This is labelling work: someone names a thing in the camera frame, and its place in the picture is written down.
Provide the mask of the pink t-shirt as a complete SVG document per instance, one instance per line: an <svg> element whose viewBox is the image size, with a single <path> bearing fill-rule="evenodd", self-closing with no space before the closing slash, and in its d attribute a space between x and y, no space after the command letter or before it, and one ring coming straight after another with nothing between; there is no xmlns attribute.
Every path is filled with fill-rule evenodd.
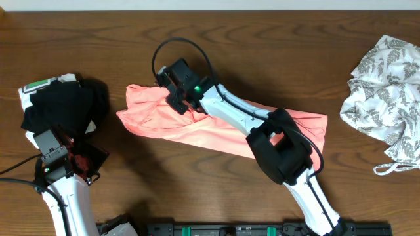
<svg viewBox="0 0 420 236"><path fill-rule="evenodd" d="M245 135L218 117L196 111L180 115L165 101L163 87L126 87L127 109L117 112L124 127L137 136L160 138L199 148L254 158Z"/></svg>

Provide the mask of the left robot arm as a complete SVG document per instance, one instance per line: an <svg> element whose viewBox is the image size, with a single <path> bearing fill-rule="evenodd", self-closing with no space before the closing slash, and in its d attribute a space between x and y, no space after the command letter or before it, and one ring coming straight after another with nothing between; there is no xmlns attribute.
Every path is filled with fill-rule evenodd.
<svg viewBox="0 0 420 236"><path fill-rule="evenodd" d="M57 235L137 235L126 214L101 224L93 216L89 187L100 178L107 151L55 129L33 139L41 152L33 182L50 210Z"/></svg>

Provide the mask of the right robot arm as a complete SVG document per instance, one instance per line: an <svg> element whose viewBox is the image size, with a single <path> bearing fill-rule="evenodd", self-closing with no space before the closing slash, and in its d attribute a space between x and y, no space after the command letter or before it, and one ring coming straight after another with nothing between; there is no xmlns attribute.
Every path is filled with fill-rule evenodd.
<svg viewBox="0 0 420 236"><path fill-rule="evenodd" d="M166 101L177 113L202 111L244 134L260 169L290 191L311 231L317 235L346 233L345 224L316 179L321 168L314 167L310 156L320 150L285 109L270 111L252 105L218 81L200 78L182 58L154 72L154 76L158 85L169 91Z"/></svg>

